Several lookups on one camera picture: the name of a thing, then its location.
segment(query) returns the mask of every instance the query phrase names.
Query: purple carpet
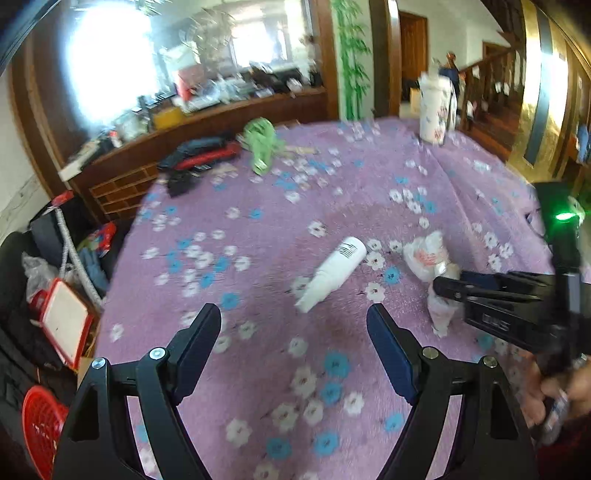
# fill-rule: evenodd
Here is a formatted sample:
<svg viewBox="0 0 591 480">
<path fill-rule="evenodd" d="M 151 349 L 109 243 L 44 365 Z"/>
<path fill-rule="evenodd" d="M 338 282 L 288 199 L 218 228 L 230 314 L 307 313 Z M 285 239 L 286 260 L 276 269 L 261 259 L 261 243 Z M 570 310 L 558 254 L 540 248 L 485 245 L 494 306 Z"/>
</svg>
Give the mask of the purple carpet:
<svg viewBox="0 0 591 480">
<path fill-rule="evenodd" d="M 204 303 L 221 308 L 223 331 L 180 406 L 214 480 L 378 476 L 410 408 L 369 340 L 373 302 L 449 358 L 496 355 L 519 393 L 517 349 L 461 321 L 446 338 L 433 334 L 427 286 L 398 250 L 439 229 L 464 269 L 547 272 L 548 249 L 525 221 L 533 190 L 461 133 L 431 147 L 416 130 L 395 118 L 281 129 L 288 145 L 318 153 L 276 158 L 257 177 L 245 152 L 182 197 L 170 199 L 161 183 L 146 196 L 117 265 L 97 355 L 113 364 L 139 359 L 166 346 Z M 310 313 L 296 311 L 314 269 L 349 235 L 368 244 L 371 263 Z M 453 400 L 429 478 L 444 471 L 458 411 Z M 131 413 L 144 469 L 159 478 L 137 404 Z"/>
</svg>

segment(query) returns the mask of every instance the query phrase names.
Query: wooden stair railing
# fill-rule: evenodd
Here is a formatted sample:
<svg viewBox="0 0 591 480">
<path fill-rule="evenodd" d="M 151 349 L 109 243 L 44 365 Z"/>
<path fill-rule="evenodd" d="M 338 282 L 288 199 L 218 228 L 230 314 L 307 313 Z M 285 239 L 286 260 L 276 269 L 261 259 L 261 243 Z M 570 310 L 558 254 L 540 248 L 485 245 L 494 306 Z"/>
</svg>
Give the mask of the wooden stair railing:
<svg viewBox="0 0 591 480">
<path fill-rule="evenodd" d="M 519 79 L 515 82 L 516 65 L 519 62 Z M 478 67 L 479 78 L 474 75 Z M 460 104 L 462 120 L 460 129 L 468 130 L 470 118 L 467 115 L 468 102 L 476 106 L 473 109 L 473 119 L 478 119 L 482 114 L 482 103 L 488 105 L 487 111 L 494 110 L 495 106 L 507 106 L 510 100 L 521 100 L 523 97 L 523 85 L 525 81 L 525 60 L 524 55 L 513 47 L 507 47 L 493 55 L 477 61 L 460 70 L 466 82 L 463 99 Z M 501 92 L 496 91 L 497 84 L 501 84 Z M 504 94 L 505 84 L 509 85 L 509 95 Z"/>
</svg>

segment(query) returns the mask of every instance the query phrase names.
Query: hand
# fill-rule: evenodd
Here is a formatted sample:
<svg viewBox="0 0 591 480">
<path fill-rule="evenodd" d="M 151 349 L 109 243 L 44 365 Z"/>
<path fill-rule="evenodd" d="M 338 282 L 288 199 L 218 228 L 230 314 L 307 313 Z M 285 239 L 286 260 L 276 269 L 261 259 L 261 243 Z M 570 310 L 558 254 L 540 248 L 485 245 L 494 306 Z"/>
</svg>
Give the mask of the hand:
<svg viewBox="0 0 591 480">
<path fill-rule="evenodd" d="M 521 406 L 528 427 L 544 421 L 546 417 L 544 399 L 558 398 L 561 388 L 569 396 L 570 419 L 589 413 L 591 411 L 591 362 L 574 371 L 568 380 L 565 375 L 542 379 L 538 364 L 532 361 L 525 376 L 524 398 Z"/>
</svg>

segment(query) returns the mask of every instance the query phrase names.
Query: green plush toy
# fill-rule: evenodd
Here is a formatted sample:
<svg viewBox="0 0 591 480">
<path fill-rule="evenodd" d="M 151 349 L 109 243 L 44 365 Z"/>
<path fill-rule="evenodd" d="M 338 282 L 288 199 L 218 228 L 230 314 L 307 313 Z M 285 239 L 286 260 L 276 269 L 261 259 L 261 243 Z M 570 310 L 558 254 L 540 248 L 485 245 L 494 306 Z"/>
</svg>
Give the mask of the green plush toy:
<svg viewBox="0 0 591 480">
<path fill-rule="evenodd" d="M 266 174 L 271 169 L 273 153 L 284 148 L 275 127 L 266 118 L 256 118 L 248 122 L 242 136 L 252 152 L 252 171 L 257 175 Z"/>
</svg>

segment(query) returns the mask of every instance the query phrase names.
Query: bright window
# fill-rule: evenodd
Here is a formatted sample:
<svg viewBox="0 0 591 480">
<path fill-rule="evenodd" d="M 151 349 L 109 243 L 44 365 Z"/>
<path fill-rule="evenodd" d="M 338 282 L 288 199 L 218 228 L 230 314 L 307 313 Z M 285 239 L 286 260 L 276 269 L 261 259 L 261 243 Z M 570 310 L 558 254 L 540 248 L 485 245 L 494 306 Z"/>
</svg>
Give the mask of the bright window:
<svg viewBox="0 0 591 480">
<path fill-rule="evenodd" d="M 68 64 L 79 108 L 88 120 L 109 124 L 158 91 L 150 19 L 133 4 L 105 3 L 79 20 Z"/>
</svg>

